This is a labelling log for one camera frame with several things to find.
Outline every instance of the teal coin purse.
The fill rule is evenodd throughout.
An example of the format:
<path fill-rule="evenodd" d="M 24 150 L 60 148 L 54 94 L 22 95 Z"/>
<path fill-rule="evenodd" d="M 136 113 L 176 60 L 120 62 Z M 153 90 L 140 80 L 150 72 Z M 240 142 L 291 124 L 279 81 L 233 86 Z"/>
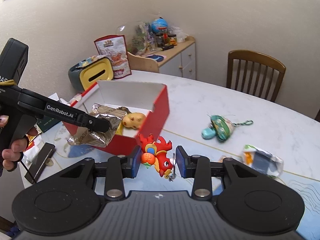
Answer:
<path fill-rule="evenodd" d="M 210 117 L 211 123 L 209 127 L 201 132 L 203 139 L 212 139 L 214 136 L 220 141 L 226 141 L 233 133 L 235 127 L 239 125 L 251 125 L 253 121 L 249 120 L 243 123 L 232 123 L 230 120 L 220 115 L 212 115 Z"/>

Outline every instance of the spice jar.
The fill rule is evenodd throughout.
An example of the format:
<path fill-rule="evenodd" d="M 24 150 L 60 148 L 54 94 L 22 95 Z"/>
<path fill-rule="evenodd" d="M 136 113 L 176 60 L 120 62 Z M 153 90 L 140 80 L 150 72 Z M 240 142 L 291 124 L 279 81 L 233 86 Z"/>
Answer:
<path fill-rule="evenodd" d="M 176 34 L 169 34 L 168 37 L 169 37 L 169 45 L 173 45 L 173 46 L 178 45 Z"/>
<path fill-rule="evenodd" d="M 164 44 L 169 44 L 168 31 L 166 27 L 159 27 L 159 34 L 163 36 Z"/>

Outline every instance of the red box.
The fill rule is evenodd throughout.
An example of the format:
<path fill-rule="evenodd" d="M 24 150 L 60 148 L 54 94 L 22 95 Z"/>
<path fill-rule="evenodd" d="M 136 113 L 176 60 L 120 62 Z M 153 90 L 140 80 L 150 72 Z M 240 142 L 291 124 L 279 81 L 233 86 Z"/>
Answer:
<path fill-rule="evenodd" d="M 136 145 L 141 145 L 138 138 L 153 134 L 158 138 L 169 115 L 169 100 L 167 86 L 160 83 L 131 81 L 98 81 L 82 93 L 80 101 L 71 106 L 89 113 L 93 104 L 111 107 L 126 106 L 131 112 L 146 115 L 139 130 L 124 128 L 123 135 L 115 135 L 105 148 L 95 147 L 113 155 L 129 155 Z M 71 135 L 77 126 L 64 122 Z"/>

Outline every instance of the globe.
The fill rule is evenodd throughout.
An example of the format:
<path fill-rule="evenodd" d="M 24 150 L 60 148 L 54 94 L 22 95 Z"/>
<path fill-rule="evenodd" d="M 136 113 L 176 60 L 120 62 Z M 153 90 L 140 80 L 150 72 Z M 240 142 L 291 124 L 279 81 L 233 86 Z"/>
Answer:
<path fill-rule="evenodd" d="M 164 20 L 162 18 L 154 20 L 152 25 L 151 25 L 152 31 L 154 33 L 158 33 L 159 32 L 159 27 L 168 28 L 168 24 L 167 24 L 166 20 Z"/>

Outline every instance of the foil snack wrapper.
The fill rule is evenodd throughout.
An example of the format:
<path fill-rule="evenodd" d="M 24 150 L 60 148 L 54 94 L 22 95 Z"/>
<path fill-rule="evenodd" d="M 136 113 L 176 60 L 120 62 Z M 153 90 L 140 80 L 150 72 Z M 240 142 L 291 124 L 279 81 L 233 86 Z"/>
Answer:
<path fill-rule="evenodd" d="M 123 117 L 129 111 L 126 107 L 119 107 L 117 109 L 94 104 L 89 115 L 97 118 L 104 118 L 109 121 L 109 130 L 105 133 L 95 132 L 85 127 L 78 127 L 74 136 L 70 137 L 67 142 L 69 145 L 87 144 L 97 147 L 106 147 L 114 137 Z"/>

